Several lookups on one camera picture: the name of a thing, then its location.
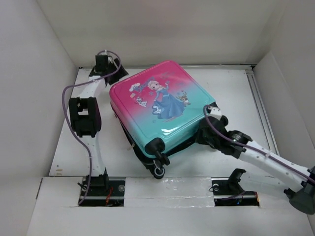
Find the pink teal kids suitcase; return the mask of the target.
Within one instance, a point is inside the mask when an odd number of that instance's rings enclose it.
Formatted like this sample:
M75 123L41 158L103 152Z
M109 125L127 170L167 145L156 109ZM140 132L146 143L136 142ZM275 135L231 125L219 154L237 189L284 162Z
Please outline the pink teal kids suitcase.
M192 145L216 100L177 62L163 61L110 88L110 104L134 152L156 179L170 156Z

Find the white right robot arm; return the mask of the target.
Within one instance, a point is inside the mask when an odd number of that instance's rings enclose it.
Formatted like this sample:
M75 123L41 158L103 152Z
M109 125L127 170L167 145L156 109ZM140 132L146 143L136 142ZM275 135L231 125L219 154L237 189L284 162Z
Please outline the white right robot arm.
M196 142L266 172L262 176L236 168L224 185L232 192L231 198L245 192L262 192L287 200L302 213L315 213L314 168L287 161L240 131L227 131L222 120L211 116L199 122Z

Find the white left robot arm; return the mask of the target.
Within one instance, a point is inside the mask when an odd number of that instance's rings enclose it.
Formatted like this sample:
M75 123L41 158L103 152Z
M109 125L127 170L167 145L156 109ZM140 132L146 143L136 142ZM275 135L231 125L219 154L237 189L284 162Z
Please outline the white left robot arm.
M107 85L119 81L128 74L119 58L114 58L111 54L112 52L104 50L95 56L95 66L89 74L88 81L79 85L83 90L68 101L71 131L88 151L89 173L80 184L84 196L91 193L92 189L97 194L104 195L110 188L99 146L98 135L102 121L97 97Z

